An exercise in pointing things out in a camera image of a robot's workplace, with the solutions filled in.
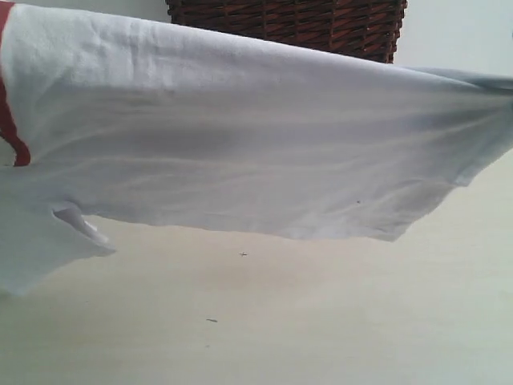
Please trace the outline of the white t-shirt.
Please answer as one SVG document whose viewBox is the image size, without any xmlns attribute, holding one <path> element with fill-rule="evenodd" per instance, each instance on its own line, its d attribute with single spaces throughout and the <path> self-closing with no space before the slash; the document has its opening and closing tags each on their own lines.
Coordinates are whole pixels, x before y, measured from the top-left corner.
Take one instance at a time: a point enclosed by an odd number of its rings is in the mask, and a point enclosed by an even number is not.
<svg viewBox="0 0 513 385">
<path fill-rule="evenodd" d="M 394 241 L 512 147 L 512 81 L 1 4 L 1 289 L 113 253 L 87 218 Z"/>
</svg>

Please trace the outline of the dark brown wicker basket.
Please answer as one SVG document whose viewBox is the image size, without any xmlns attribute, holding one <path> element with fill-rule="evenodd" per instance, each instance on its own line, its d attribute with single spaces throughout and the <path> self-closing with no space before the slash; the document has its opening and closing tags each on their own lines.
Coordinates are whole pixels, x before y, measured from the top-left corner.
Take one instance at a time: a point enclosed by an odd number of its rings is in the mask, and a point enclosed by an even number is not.
<svg viewBox="0 0 513 385">
<path fill-rule="evenodd" d="M 167 0 L 172 22 L 392 63 L 405 0 Z"/>
</svg>

